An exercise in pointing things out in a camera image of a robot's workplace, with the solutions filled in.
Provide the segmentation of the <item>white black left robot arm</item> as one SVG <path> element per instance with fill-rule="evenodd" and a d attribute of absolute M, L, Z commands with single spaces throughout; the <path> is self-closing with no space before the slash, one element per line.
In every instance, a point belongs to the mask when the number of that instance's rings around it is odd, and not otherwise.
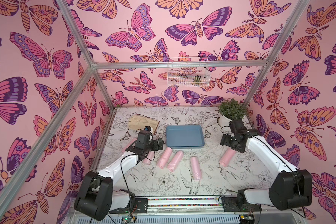
<path fill-rule="evenodd" d="M 126 219 L 134 220 L 133 211 L 137 207 L 135 194 L 128 186 L 125 189 L 115 189 L 115 185 L 120 179 L 127 184 L 125 173 L 147 159 L 149 153 L 163 150 L 163 146 L 164 140 L 154 139 L 151 131 L 139 131 L 137 138 L 123 149 L 120 158 L 105 169 L 90 171 L 84 176 L 74 202 L 74 210 L 96 221 L 102 221 L 116 210 L 126 214 Z"/>

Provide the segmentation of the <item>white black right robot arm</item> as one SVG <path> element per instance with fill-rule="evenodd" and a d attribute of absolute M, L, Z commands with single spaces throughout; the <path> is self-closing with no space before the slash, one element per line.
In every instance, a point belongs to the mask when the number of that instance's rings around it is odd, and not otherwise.
<path fill-rule="evenodd" d="M 273 176 L 268 189 L 239 190 L 236 201 L 240 209 L 250 204 L 263 204 L 284 211 L 312 204 L 312 175 L 307 170 L 300 170 L 284 159 L 258 130 L 247 129 L 242 120 L 230 121 L 229 128 L 231 133 L 223 134 L 220 144 L 239 153 L 249 149 Z"/>

